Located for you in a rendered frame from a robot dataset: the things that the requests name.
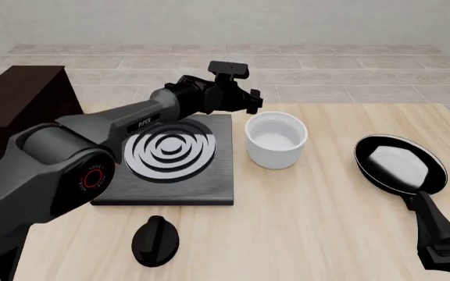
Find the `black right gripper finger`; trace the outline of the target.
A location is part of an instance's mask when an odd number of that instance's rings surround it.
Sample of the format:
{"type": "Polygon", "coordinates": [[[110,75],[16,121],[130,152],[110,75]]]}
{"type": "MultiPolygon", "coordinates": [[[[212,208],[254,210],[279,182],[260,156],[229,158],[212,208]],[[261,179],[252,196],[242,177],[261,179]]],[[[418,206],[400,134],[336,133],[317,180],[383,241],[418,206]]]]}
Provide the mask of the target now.
{"type": "Polygon", "coordinates": [[[437,208],[430,195],[420,191],[416,195],[418,247],[450,245],[450,222],[437,208]]]}

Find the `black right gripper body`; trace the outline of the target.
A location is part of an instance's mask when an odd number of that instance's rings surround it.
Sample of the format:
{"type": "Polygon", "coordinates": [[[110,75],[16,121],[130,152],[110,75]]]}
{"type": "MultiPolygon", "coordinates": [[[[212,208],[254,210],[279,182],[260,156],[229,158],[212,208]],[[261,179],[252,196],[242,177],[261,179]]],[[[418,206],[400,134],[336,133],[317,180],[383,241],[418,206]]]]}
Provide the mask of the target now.
{"type": "Polygon", "coordinates": [[[426,270],[450,272],[450,242],[418,243],[417,254],[426,270]]]}

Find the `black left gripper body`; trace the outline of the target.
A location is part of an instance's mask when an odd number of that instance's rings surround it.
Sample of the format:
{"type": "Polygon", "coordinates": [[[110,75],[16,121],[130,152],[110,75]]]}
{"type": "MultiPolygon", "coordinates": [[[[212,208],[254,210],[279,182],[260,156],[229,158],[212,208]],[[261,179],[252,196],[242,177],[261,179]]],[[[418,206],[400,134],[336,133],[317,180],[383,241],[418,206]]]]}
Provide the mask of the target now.
{"type": "Polygon", "coordinates": [[[263,99],[261,98],[261,92],[256,89],[251,89],[248,96],[247,113],[255,115],[262,106],[263,99]]]}

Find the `white bowl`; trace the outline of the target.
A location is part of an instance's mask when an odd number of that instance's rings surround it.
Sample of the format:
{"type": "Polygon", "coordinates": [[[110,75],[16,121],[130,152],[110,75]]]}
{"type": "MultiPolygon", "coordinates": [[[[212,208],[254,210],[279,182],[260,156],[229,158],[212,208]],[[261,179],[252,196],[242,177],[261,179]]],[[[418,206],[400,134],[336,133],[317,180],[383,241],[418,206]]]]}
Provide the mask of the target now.
{"type": "Polygon", "coordinates": [[[262,112],[245,124],[249,158],[267,169],[294,165],[308,140],[305,124],[286,112],[262,112]]]}

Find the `dark brown wooden cabinet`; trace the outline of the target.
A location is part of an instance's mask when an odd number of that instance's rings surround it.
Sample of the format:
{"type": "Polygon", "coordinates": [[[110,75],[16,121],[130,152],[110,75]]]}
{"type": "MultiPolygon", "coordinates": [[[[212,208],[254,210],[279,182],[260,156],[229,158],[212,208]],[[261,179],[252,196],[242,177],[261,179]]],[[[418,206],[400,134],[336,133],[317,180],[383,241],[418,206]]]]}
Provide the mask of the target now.
{"type": "Polygon", "coordinates": [[[65,67],[9,67],[0,75],[0,159],[12,135],[83,113],[65,67]]]}

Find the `black frying pan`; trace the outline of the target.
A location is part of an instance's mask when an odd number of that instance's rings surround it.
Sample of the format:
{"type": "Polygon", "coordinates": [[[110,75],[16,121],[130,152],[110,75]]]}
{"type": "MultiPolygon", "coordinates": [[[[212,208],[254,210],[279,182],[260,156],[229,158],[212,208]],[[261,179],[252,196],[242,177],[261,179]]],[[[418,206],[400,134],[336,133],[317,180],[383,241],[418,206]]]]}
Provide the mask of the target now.
{"type": "Polygon", "coordinates": [[[375,187],[400,196],[408,210],[420,191],[432,195],[442,191],[448,173],[425,147],[395,135],[375,134],[357,142],[354,156],[360,172],[375,187]]]}

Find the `flat black stove plate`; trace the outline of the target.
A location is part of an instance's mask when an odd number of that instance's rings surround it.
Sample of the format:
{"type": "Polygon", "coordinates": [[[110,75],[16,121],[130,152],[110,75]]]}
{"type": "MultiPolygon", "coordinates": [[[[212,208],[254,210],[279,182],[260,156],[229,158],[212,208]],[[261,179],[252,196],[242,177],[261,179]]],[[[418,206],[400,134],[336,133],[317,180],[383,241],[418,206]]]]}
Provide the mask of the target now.
{"type": "Polygon", "coordinates": [[[156,123],[123,143],[123,161],[92,205],[233,205],[232,118],[156,123]]]}

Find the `round black stove knob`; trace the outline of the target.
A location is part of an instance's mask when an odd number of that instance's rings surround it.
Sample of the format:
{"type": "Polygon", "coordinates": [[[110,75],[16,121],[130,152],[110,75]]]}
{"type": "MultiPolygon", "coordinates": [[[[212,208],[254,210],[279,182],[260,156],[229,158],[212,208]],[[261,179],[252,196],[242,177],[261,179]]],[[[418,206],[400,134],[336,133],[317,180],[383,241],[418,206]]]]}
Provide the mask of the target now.
{"type": "Polygon", "coordinates": [[[170,261],[179,245],[180,238],[175,226],[164,217],[153,215],[134,234],[131,250],[139,264],[155,268],[170,261]]]}

